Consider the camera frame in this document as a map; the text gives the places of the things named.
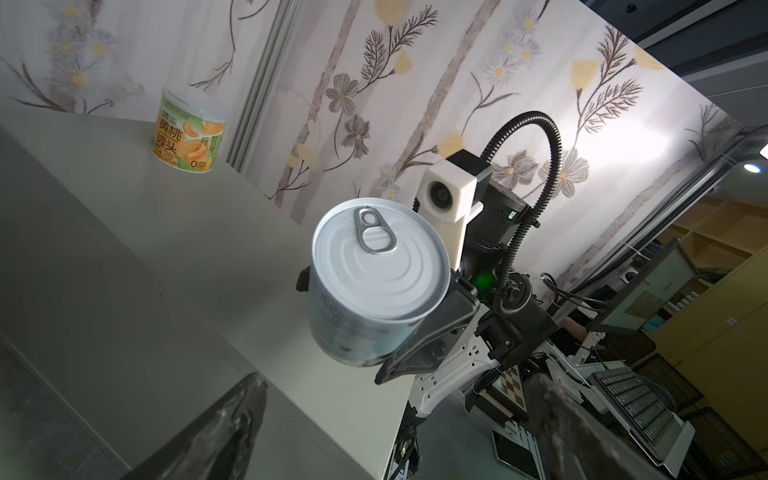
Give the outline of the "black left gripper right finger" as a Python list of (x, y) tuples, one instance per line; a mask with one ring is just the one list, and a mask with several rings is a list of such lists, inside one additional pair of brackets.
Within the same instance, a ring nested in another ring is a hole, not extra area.
[(524, 382), (527, 429), (536, 437), (549, 479), (662, 479), (544, 374)]

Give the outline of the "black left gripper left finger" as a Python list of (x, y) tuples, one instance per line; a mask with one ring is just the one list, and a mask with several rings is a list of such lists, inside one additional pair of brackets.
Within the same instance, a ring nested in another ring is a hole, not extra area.
[(126, 479), (243, 479), (267, 403), (267, 383), (250, 373)]

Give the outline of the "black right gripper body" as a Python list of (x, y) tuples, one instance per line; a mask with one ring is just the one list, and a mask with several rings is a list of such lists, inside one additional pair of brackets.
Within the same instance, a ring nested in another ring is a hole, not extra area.
[(512, 273), (501, 292), (501, 309), (492, 308), (479, 320), (474, 334), (489, 349), (498, 369), (518, 365), (545, 342), (558, 325), (541, 307), (527, 275)]

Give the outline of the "white blue label can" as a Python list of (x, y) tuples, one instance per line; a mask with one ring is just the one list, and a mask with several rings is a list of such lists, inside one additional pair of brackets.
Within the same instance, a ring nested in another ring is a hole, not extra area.
[(313, 234), (311, 333), (338, 362), (379, 364), (440, 305), (450, 279), (446, 247), (421, 215), (380, 198), (345, 201)]

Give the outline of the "green orange peach can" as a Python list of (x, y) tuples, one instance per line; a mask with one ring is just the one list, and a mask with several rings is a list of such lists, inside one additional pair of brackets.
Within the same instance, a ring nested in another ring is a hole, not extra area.
[(228, 120), (229, 110), (215, 97), (192, 86), (166, 86), (151, 151), (177, 170), (207, 173), (218, 155)]

